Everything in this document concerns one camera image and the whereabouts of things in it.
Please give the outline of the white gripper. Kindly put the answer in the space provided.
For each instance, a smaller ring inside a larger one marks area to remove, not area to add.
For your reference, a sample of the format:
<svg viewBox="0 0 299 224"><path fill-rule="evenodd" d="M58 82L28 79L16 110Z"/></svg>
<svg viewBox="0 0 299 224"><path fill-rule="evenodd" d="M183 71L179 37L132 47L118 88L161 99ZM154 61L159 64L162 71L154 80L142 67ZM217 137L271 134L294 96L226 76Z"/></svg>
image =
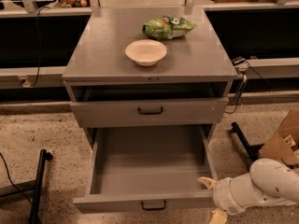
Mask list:
<svg viewBox="0 0 299 224"><path fill-rule="evenodd" d="M208 224L226 224L227 215L234 216L245 211L233 197L231 178L226 177L218 182L210 177L198 177L197 181L208 189L213 189L213 202L220 210L213 210Z"/></svg>

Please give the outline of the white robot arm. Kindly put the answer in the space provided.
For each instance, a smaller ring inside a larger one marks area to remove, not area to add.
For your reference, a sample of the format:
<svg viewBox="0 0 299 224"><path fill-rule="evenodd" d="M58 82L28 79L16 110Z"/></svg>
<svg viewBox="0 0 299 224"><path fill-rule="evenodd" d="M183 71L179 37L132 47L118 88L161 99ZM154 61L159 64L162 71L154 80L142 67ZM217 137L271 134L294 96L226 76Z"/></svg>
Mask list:
<svg viewBox="0 0 299 224"><path fill-rule="evenodd" d="M279 161L262 158L243 175L221 180L199 177L197 181L212 191L217 206L209 224L225 224L254 206L289 206L299 204L299 174Z"/></svg>

